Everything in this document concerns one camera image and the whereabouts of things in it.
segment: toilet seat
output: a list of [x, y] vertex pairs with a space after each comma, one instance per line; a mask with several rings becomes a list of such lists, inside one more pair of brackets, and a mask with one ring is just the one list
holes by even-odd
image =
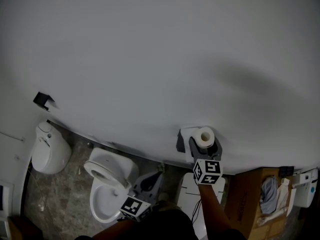
[[93, 177], [90, 193], [93, 216], [101, 223], [115, 221], [138, 178], [137, 165], [127, 157], [96, 147], [83, 167]]
[[97, 178], [107, 185], [123, 189], [128, 186], [128, 182], [123, 173], [116, 165], [113, 165], [111, 170], [97, 162], [86, 161], [83, 167], [92, 177]]

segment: toilet tank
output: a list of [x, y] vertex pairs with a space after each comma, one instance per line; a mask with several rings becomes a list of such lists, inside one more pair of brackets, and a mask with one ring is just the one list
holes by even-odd
[[89, 161], [95, 162], [110, 171], [113, 171], [115, 167], [117, 167], [117, 169], [120, 168], [123, 177], [131, 186], [139, 176], [138, 166], [130, 158], [112, 153], [99, 147], [95, 147], [92, 150]]

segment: tiled floor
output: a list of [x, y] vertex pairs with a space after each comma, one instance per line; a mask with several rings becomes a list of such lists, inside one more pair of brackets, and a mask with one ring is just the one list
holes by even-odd
[[[98, 222], [90, 210], [89, 198], [93, 178], [83, 165], [88, 160], [92, 148], [87, 146], [86, 138], [54, 126], [70, 144], [72, 155], [66, 168], [58, 174], [45, 175], [34, 169], [31, 171], [36, 181], [33, 177], [28, 180], [24, 215], [42, 230], [47, 240], [74, 240], [80, 235], [93, 236], [110, 225]], [[94, 147], [132, 159], [139, 167], [140, 175], [156, 171], [159, 165], [158, 162], [112, 150], [97, 143], [94, 143]], [[171, 201], [176, 197], [180, 179], [188, 172], [191, 170], [165, 165], [161, 191], [168, 193]]]

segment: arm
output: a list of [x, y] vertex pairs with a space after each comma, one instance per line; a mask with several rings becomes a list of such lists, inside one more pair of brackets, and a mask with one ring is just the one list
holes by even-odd
[[106, 228], [105, 230], [101, 231], [100, 233], [96, 234], [93, 239], [94, 240], [116, 240], [120, 239], [123, 234], [125, 234], [128, 230], [132, 229], [137, 222], [126, 219], [119, 221], [118, 223], [112, 225], [109, 228]]
[[211, 185], [199, 184], [202, 200], [202, 210], [208, 239], [214, 239], [215, 235], [222, 234], [231, 229], [230, 222], [220, 206]]

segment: white device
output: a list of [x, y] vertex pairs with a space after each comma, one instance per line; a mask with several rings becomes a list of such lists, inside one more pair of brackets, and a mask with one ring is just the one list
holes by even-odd
[[32, 148], [32, 166], [44, 174], [62, 171], [71, 156], [71, 148], [61, 133], [48, 122], [41, 122], [35, 129], [36, 139]]
[[296, 182], [296, 193], [294, 197], [294, 206], [308, 208], [314, 199], [318, 181], [318, 169], [312, 169], [305, 173], [293, 176], [293, 183]]
[[[222, 200], [225, 183], [226, 180], [220, 177], [215, 184], [211, 185], [219, 203], [221, 203]], [[195, 182], [194, 174], [192, 172], [188, 172], [180, 181], [175, 198], [175, 203], [186, 215], [188, 215], [190, 220], [192, 220], [195, 206], [200, 199], [200, 192]], [[194, 233], [198, 239], [202, 239], [207, 235], [202, 206], [199, 208], [197, 216], [194, 217], [193, 220]]]

